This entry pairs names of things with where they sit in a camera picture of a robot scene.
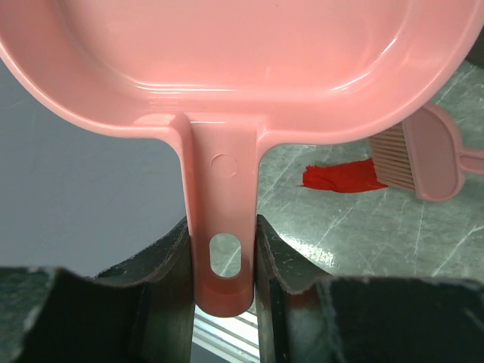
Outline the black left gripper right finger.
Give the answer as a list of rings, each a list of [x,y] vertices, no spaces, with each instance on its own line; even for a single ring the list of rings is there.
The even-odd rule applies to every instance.
[[[330,275],[256,228],[263,362],[481,362],[483,285],[455,278]]]

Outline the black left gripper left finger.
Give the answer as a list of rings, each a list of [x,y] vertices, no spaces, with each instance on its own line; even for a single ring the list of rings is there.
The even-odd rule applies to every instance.
[[[188,362],[194,326],[188,224],[93,278],[1,270],[3,362]]]

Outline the red paper scrap strip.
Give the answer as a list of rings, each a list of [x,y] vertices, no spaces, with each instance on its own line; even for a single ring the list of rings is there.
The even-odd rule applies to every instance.
[[[377,180],[372,159],[329,166],[307,166],[302,186],[320,191],[356,194],[387,188]]]

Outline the pink plastic brush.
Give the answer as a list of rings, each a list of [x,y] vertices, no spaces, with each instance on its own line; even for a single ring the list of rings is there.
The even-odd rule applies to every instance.
[[[483,174],[483,150],[465,147],[456,122],[435,104],[425,104],[368,143],[377,180],[422,200],[450,200],[467,173]]]

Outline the pink plastic dustpan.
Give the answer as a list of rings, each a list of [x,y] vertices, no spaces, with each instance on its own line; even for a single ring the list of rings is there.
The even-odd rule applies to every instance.
[[[253,302],[260,160],[370,137],[467,56],[481,1],[3,1],[1,58],[50,111],[177,153],[194,295]]]

